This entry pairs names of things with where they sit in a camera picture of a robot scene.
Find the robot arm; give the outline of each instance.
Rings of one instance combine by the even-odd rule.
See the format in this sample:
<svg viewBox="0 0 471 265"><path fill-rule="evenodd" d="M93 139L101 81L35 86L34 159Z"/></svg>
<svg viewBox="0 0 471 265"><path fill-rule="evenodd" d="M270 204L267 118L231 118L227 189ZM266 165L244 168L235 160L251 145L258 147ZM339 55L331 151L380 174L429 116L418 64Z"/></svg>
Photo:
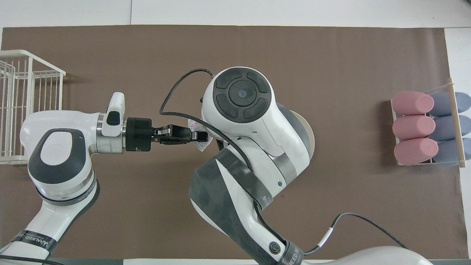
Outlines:
<svg viewBox="0 0 471 265"><path fill-rule="evenodd" d="M234 140L249 162L228 146L195 170L189 194L198 214L261 265L308 264L299 247L257 220L257 210L263 210L308 166L314 151L308 123L277 104L266 77L247 67L229 68L215 76L203 97L202 117ZM431 263L404 248L378 247L330 264Z"/></svg>
<svg viewBox="0 0 471 265"><path fill-rule="evenodd" d="M124 95L119 92L113 94L106 113L55 110L28 116L20 140L43 202L35 218L0 254L46 259L54 252L70 225L98 198L91 155L121 153L123 148L149 151L151 142L183 144L207 138L206 132L172 124L153 128L150 119L123 117Z"/></svg>

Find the blue foam roller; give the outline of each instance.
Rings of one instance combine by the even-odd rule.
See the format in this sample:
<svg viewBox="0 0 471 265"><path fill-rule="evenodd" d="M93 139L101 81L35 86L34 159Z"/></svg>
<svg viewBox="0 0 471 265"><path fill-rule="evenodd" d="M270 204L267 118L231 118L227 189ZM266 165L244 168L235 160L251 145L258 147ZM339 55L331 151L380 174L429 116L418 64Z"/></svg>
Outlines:
<svg viewBox="0 0 471 265"><path fill-rule="evenodd" d="M471 138L463 138L464 159L471 159ZM456 139L439 143L439 151L433 157L435 162L445 162L442 166L455 166L458 164L458 148L456 147Z"/></svg>
<svg viewBox="0 0 471 265"><path fill-rule="evenodd" d="M471 133L471 118L459 115L461 136ZM453 126L453 116L444 116L433 119L435 130L430 134L430 138L435 141L447 141L455 138L455 127Z"/></svg>
<svg viewBox="0 0 471 265"><path fill-rule="evenodd" d="M455 92L458 113L462 113L471 108L471 97L463 92ZM432 95L434 105L429 112L434 117L443 117L451 115L450 98L448 92Z"/></svg>

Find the white wire basket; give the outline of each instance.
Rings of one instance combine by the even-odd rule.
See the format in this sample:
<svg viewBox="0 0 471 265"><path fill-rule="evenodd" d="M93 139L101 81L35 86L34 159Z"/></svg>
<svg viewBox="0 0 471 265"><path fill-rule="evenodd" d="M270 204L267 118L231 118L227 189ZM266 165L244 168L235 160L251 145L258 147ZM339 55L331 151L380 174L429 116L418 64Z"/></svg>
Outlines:
<svg viewBox="0 0 471 265"><path fill-rule="evenodd" d="M0 51L0 164L26 164L20 143L33 112L62 109L65 71L25 50Z"/></svg>

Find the white cable clip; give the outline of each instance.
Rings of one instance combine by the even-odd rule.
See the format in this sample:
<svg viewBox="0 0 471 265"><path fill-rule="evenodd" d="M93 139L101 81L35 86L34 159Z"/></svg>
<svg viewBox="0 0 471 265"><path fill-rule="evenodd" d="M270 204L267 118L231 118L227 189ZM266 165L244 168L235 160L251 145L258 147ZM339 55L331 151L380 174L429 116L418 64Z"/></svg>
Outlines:
<svg viewBox="0 0 471 265"><path fill-rule="evenodd" d="M333 231L333 228L332 227L329 227L329 230L327 230L327 233L325 233L324 237L321 239L321 241L317 244L319 246L319 248L321 248L324 243L327 241L327 239L329 239L330 237L330 234L332 234L332 231Z"/></svg>
<svg viewBox="0 0 471 265"><path fill-rule="evenodd" d="M115 92L111 97L108 110L106 110L101 134L109 137L120 135L123 118L124 94L121 92Z"/></svg>

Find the pink foam roller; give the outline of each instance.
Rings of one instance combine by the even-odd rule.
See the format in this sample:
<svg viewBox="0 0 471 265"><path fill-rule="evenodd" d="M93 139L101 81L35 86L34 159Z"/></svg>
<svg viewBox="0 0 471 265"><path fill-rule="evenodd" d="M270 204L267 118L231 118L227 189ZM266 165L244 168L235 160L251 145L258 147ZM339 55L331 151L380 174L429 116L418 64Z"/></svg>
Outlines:
<svg viewBox="0 0 471 265"><path fill-rule="evenodd" d="M430 138L418 138L400 142L394 148L394 156L405 166L412 166L434 157L439 151L437 142Z"/></svg>
<svg viewBox="0 0 471 265"><path fill-rule="evenodd" d="M392 131L401 140L422 138L435 130L435 121L425 115L411 115L397 118Z"/></svg>
<svg viewBox="0 0 471 265"><path fill-rule="evenodd" d="M422 92L402 91L392 99L392 109L402 115L420 115L431 111L433 98Z"/></svg>

